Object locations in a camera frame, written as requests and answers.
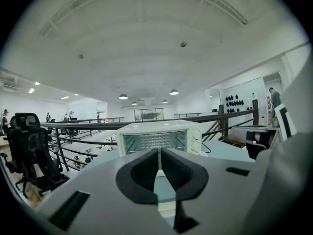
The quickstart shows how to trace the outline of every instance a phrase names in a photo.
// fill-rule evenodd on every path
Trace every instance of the window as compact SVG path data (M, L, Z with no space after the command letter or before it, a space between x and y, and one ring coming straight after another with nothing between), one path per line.
M164 119L163 108L134 110L134 114L136 122Z

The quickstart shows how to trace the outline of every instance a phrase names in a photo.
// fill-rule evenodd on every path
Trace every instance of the white device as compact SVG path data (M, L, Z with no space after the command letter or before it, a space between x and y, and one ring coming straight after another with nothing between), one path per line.
M175 148L199 155L201 125L185 120L131 123L116 131L120 157L149 148Z

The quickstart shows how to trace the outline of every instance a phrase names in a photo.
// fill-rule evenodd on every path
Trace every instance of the cable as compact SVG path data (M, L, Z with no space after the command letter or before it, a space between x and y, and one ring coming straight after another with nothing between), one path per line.
M210 151L209 152L205 152L206 154L208 154L208 153L211 153L212 152L212 150L209 148L209 147L207 147L204 143L202 143L206 148L208 148Z

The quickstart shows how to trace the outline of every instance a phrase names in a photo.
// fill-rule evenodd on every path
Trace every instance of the white ceiling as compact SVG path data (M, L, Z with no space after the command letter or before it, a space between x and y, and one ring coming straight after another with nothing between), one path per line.
M10 73L4 69L0 68L0 91L7 91L11 93L24 95L28 97L33 97L36 99L54 101L54 102L74 102L79 99L83 99L85 97L81 95L75 96L74 93L69 93L63 90L59 90L57 88L53 88L47 85L40 83L39 85L35 85L35 82L30 79L26 79L20 77L16 74ZM29 94L29 90L34 88L32 94Z
M214 81L220 70L207 56L270 11L271 1L36 0L0 64L101 101L126 93L124 105L143 97L174 103L209 87L197 79L211 69ZM169 96L171 89L181 93Z

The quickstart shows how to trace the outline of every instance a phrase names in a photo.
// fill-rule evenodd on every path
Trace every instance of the black office chair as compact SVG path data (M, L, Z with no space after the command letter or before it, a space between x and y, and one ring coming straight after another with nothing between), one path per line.
M19 128L10 130L10 141L13 150L18 151L21 156L27 180L41 189L40 195L54 190L69 178L60 173L63 169L58 151L54 152L56 160L50 156L47 130L40 127L36 114L15 113L15 117Z
M10 131L12 129L16 128L15 116L13 116L11 118L10 125L11 125L11 127L8 128L8 131L7 131L7 138L8 138L9 147L10 147L10 150L11 150L12 161L8 161L7 160L8 156L5 153L3 153L3 152L1 152L0 155L4 158L5 166L9 169L9 171L11 173L18 173L18 174L22 173L22 178L15 183L15 186L16 186L16 188L18 190L20 190L18 185L23 183L23 194L24 194L25 187L26 187L26 184L27 184L27 179L25 177L25 174L23 173L24 170L23 170L23 166L22 166L21 154L20 154L20 152L18 150L13 149L12 142L10 140Z

